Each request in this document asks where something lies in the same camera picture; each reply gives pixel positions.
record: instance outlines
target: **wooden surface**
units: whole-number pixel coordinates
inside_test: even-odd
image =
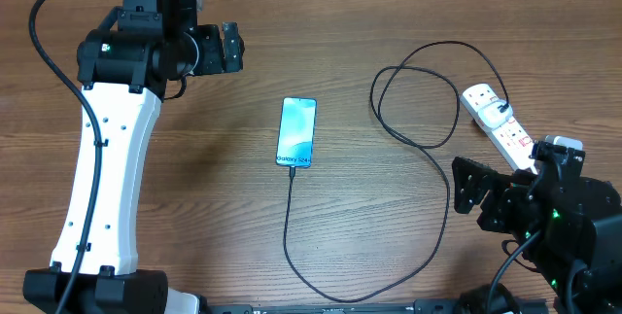
[[[0,311],[31,313],[21,281],[45,267],[69,202],[80,137],[77,101],[32,48],[34,0],[0,0]],[[74,78],[76,47],[120,0],[51,0],[40,38]],[[622,187],[622,0],[207,0],[201,23],[238,21],[245,70],[190,79],[167,102],[144,172],[137,233],[140,267],[212,303],[324,303],[288,268],[281,247],[287,169],[274,164],[284,96],[318,100],[314,164],[298,171],[289,238],[300,271],[320,289],[357,297],[418,266],[445,207],[432,166],[387,135],[369,110],[375,73],[427,42],[457,39],[489,55],[520,122],[534,137],[579,138],[584,174]],[[415,57],[460,90],[493,73],[470,50],[443,46]],[[177,91],[171,84],[169,92]],[[395,82],[387,121],[435,143],[454,116],[451,89],[425,75]],[[454,156],[501,172],[509,166],[467,111],[432,151],[451,177]],[[369,302],[456,297],[490,282],[506,237],[477,214],[450,210],[440,251],[413,280]],[[517,296],[553,293],[511,266]]]

